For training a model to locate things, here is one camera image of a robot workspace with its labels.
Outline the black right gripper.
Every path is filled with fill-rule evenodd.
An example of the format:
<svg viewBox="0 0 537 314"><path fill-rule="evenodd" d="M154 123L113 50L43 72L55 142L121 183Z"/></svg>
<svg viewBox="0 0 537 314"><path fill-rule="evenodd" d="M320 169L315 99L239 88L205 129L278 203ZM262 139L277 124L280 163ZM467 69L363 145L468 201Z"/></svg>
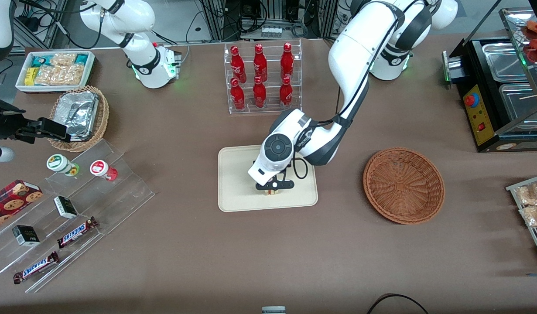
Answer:
<svg viewBox="0 0 537 314"><path fill-rule="evenodd" d="M32 123L35 120L24 117L26 111L19 109L7 102L0 101L0 140L11 139L25 143L35 143L35 138L41 138ZM39 131L48 139L64 143L70 143L71 137L67 133L67 126L51 119L39 118Z"/></svg>

